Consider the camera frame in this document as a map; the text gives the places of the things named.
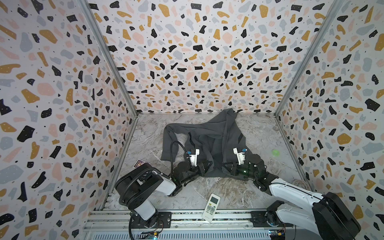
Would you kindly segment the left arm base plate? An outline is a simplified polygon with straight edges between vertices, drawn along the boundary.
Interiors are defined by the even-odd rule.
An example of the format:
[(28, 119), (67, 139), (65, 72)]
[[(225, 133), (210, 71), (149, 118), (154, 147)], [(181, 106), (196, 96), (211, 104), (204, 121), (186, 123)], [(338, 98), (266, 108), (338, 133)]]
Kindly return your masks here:
[(132, 229), (169, 229), (172, 222), (172, 212), (156, 212), (148, 220), (144, 220), (140, 215), (132, 215)]

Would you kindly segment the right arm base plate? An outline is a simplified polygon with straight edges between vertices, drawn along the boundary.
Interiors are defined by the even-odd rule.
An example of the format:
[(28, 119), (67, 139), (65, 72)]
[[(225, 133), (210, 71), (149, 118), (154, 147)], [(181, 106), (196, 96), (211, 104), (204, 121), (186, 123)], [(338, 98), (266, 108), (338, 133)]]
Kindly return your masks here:
[(283, 228), (294, 225), (281, 222), (277, 215), (271, 211), (251, 211), (250, 222), (254, 228)]

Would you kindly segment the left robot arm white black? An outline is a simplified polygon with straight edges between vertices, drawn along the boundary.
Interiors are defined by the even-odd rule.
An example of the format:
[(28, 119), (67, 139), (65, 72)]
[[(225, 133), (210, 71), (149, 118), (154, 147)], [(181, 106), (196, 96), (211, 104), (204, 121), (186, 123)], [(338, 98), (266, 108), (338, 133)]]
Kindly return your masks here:
[(188, 183), (205, 176), (212, 165), (211, 161), (201, 161), (196, 167), (180, 162), (173, 175), (168, 176), (149, 163), (144, 163), (115, 183), (115, 189), (120, 195), (119, 204), (127, 207), (143, 221), (153, 221), (158, 211), (148, 200), (152, 193), (160, 192), (174, 197)]

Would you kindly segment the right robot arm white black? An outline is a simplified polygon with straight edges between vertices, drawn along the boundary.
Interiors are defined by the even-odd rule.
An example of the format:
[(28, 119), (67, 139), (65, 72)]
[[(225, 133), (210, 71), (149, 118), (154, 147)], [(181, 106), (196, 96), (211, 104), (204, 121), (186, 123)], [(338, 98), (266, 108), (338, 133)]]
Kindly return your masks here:
[(292, 224), (323, 240), (354, 240), (362, 229), (338, 195), (319, 194), (290, 184), (267, 172), (263, 162), (226, 164), (223, 169), (230, 176), (252, 181), (260, 191), (278, 198), (253, 222), (271, 227)]

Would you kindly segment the dark grey zip jacket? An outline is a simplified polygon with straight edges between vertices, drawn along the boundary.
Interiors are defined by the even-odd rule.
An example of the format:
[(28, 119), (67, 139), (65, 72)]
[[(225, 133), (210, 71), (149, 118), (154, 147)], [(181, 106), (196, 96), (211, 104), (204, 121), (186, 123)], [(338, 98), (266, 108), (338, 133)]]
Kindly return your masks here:
[(163, 132), (162, 161), (171, 161), (179, 150), (177, 136), (186, 135), (184, 143), (186, 151), (199, 149), (198, 162), (211, 161), (206, 178), (233, 178), (241, 180), (239, 176), (232, 176), (229, 167), (238, 163), (233, 148), (247, 149), (244, 163), (263, 165), (259, 155), (253, 154), (246, 145), (246, 137), (236, 123), (237, 113), (233, 109), (226, 109), (206, 123), (202, 124), (169, 124)]

